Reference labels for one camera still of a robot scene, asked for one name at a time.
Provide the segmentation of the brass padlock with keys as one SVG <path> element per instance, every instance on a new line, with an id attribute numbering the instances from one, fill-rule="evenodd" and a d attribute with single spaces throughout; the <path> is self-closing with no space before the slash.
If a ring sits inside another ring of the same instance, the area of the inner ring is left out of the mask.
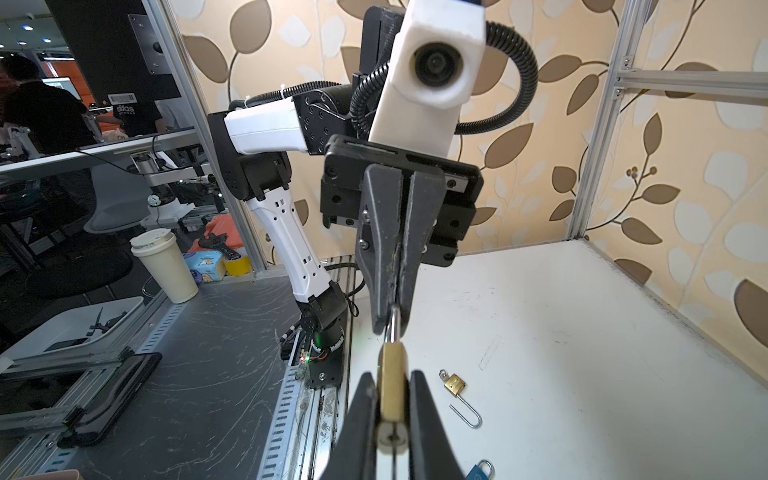
<path id="1" fill-rule="evenodd" d="M 377 387 L 379 423 L 376 428 L 378 479 L 409 479 L 407 421 L 408 360 L 402 336 L 401 309 L 390 307 L 379 353 Z"/>

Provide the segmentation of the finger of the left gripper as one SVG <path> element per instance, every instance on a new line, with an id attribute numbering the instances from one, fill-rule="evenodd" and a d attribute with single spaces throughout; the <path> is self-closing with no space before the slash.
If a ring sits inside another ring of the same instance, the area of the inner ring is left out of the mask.
<path id="1" fill-rule="evenodd" d="M 369 290 L 376 335 L 384 332 L 390 307 L 397 301 L 402 186 L 398 169 L 372 164 L 364 172 L 356 256 Z"/>
<path id="2" fill-rule="evenodd" d="M 442 173 L 415 172 L 407 181 L 397 284 L 401 334 L 408 328 L 423 250 L 429 242 L 445 193 Z"/>

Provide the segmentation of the long-shackle brass padlock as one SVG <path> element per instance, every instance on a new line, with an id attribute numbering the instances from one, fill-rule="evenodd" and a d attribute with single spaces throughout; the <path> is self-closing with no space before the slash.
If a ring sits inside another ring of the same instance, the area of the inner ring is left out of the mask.
<path id="1" fill-rule="evenodd" d="M 473 430 L 480 429 L 483 424 L 482 416 L 479 412 L 463 397 L 463 391 L 466 389 L 466 382 L 456 374 L 449 374 L 445 369 L 439 371 L 439 378 L 443 382 L 444 388 L 459 401 L 464 409 L 471 415 L 467 418 L 462 410 L 451 404 L 451 411 L 469 428 Z"/>

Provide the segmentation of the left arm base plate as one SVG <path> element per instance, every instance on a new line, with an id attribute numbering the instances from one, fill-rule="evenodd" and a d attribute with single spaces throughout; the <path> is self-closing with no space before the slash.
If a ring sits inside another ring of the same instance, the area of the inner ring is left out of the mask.
<path id="1" fill-rule="evenodd" d="M 349 318 L 347 296 L 337 282 L 308 303 L 299 303 L 300 326 L 309 337 L 308 388 L 339 387 L 343 379 L 345 327 Z"/>

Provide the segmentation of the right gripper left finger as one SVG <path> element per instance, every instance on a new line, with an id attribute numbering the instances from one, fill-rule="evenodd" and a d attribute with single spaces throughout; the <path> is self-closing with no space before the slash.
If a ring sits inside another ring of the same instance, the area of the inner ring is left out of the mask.
<path id="1" fill-rule="evenodd" d="M 375 478 L 378 390 L 370 372 L 358 382 L 322 480 Z"/>

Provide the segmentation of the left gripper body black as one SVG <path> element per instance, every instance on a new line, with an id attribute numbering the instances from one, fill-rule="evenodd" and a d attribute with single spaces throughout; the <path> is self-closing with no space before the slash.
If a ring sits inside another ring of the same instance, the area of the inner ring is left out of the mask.
<path id="1" fill-rule="evenodd" d="M 326 228 L 333 224 L 359 225 L 364 172 L 372 164 L 399 168 L 407 175 L 430 167 L 443 172 L 447 192 L 422 262 L 450 266 L 457 256 L 458 243 L 465 238 L 476 214 L 475 202 L 483 187 L 479 168 L 444 157 L 335 135 L 326 146 L 321 181 L 320 211 Z"/>

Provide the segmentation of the blue padlock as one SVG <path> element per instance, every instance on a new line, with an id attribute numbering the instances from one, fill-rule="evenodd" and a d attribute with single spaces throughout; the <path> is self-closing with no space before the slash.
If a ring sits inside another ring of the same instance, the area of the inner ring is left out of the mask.
<path id="1" fill-rule="evenodd" d="M 479 460 L 467 473 L 466 480 L 492 480 L 495 475 L 494 465 L 486 459 Z"/>

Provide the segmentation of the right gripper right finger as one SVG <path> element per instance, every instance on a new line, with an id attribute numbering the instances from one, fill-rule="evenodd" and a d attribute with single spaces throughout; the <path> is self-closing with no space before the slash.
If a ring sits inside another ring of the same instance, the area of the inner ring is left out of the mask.
<path id="1" fill-rule="evenodd" d="M 422 371 L 411 373 L 408 394 L 410 478 L 464 479 Z"/>

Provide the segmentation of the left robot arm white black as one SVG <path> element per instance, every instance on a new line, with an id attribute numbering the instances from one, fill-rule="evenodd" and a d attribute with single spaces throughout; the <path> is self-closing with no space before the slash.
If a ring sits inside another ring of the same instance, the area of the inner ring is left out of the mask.
<path id="1" fill-rule="evenodd" d="M 421 264 L 454 261 L 477 214 L 480 170 L 453 161 L 456 136 L 498 130 L 531 104 L 539 68 L 527 40 L 478 1 L 374 5 L 347 84 L 306 82 L 233 101 L 208 118 L 227 189 L 284 262 L 311 389 L 337 387 L 352 297 L 315 255 L 290 192 L 292 152 L 325 159 L 325 225 L 357 231 L 354 267 L 372 296 L 374 331 L 405 327 Z"/>

